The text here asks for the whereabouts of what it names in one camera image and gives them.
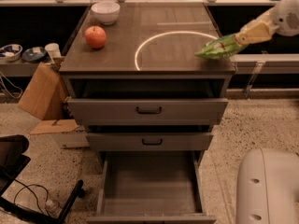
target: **speckled floor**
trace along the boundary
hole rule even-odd
[[[31,161],[19,180],[45,186],[51,197],[64,204],[77,180],[82,179],[86,196],[76,200],[67,224],[86,223],[86,216],[93,215],[97,204],[101,182],[98,160],[88,148],[60,149],[50,135],[28,135],[38,122],[16,104],[0,104],[0,134],[24,134],[30,140],[26,155]],[[244,155],[257,147],[299,152],[298,131],[299,96],[230,99],[221,125],[214,128],[214,139],[199,170],[206,211],[217,217],[217,224],[235,223],[236,177]],[[4,197],[13,200],[20,188],[13,183]],[[45,191],[39,188],[34,191],[43,208]],[[34,196],[26,191],[18,196],[17,203],[36,208]],[[0,223],[24,222],[0,211]]]

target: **white curved line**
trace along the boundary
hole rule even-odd
[[[139,65],[138,65],[138,61],[137,61],[137,57],[138,57],[138,54],[140,52],[140,50],[147,44],[149,43],[150,41],[160,37],[160,36],[164,36],[164,35],[172,35],[172,34],[192,34],[192,35],[202,35],[202,36],[205,36],[205,37],[208,37],[208,38],[212,38],[212,39],[217,39],[216,36],[214,35],[207,35],[207,34],[204,34],[204,33],[199,33],[199,32],[191,32],[191,31],[173,31],[173,32],[168,32],[168,33],[162,33],[162,34],[157,34],[157,35],[154,35],[154,36],[151,36],[149,39],[145,40],[143,43],[141,43],[141,45],[138,47],[138,49],[136,50],[135,52],[135,67],[138,71],[140,71],[140,68],[139,68]]]

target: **gray countertop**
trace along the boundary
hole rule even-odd
[[[107,42],[90,48],[84,31],[101,26]],[[204,60],[194,56],[206,42],[218,37],[201,3],[122,3],[118,20],[102,25],[90,11],[68,51],[60,72],[99,74],[232,74],[230,60]]]

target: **closed drawer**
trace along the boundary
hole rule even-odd
[[[212,224],[192,152],[110,152],[89,224]]]
[[[92,100],[70,99],[80,125],[214,125],[227,99]]]
[[[95,151],[207,150],[213,137],[212,133],[201,133],[200,128],[190,126],[107,129],[108,132],[87,134],[91,149]]]

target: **red apple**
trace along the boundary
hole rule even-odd
[[[86,43],[93,49],[100,49],[105,45],[107,36],[103,28],[91,26],[85,30]]]

